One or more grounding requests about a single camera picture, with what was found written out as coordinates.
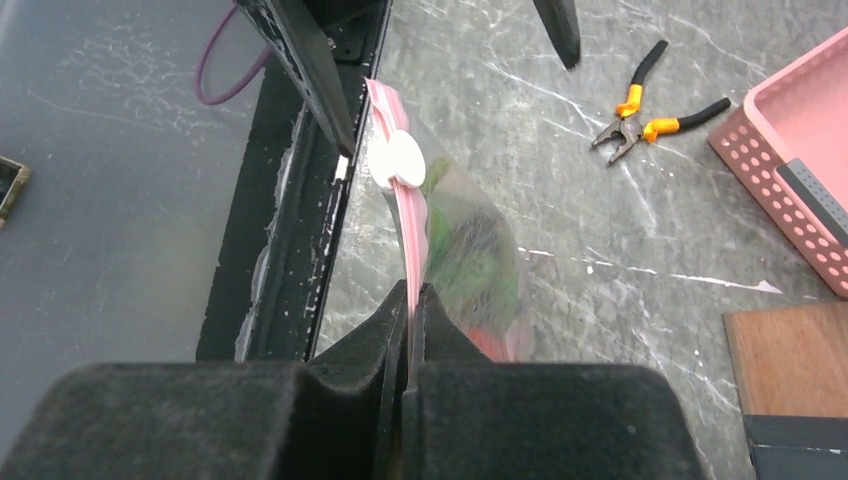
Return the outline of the pink plastic basket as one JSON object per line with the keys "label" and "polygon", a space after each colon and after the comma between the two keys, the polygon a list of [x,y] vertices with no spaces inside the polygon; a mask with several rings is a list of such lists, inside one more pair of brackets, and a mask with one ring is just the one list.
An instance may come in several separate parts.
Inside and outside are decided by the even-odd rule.
{"label": "pink plastic basket", "polygon": [[847,295],[847,32],[753,87],[708,143],[839,297]]}

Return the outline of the clear zip top bag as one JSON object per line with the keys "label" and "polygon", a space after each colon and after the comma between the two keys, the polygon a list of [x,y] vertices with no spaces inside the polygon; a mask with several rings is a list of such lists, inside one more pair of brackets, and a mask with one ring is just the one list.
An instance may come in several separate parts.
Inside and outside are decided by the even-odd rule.
{"label": "clear zip top bag", "polygon": [[536,335],[509,223],[397,90],[374,79],[366,88],[376,130],[366,164],[395,222],[408,307],[429,285],[448,318],[490,359],[530,360]]}

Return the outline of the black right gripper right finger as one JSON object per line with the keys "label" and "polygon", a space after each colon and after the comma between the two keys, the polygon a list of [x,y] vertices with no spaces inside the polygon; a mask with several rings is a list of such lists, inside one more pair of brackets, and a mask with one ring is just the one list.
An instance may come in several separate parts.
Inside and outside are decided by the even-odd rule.
{"label": "black right gripper right finger", "polygon": [[632,364],[505,363],[448,318],[431,286],[408,323],[406,479],[701,479],[666,378]]}

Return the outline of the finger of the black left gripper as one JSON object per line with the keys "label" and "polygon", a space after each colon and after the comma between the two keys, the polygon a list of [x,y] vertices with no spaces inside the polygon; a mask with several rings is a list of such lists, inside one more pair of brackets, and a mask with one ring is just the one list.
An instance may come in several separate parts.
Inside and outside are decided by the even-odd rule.
{"label": "finger of the black left gripper", "polygon": [[302,1],[236,3],[280,60],[327,139],[351,158],[355,129],[328,37]]}
{"label": "finger of the black left gripper", "polygon": [[534,0],[534,6],[559,59],[567,70],[581,58],[581,37],[575,0]]}

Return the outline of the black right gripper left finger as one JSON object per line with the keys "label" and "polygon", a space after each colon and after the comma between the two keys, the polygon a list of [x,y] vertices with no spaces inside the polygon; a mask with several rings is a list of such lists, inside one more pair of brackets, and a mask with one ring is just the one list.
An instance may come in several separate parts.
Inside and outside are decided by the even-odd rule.
{"label": "black right gripper left finger", "polygon": [[309,361],[95,364],[45,394],[5,479],[394,479],[406,285]]}

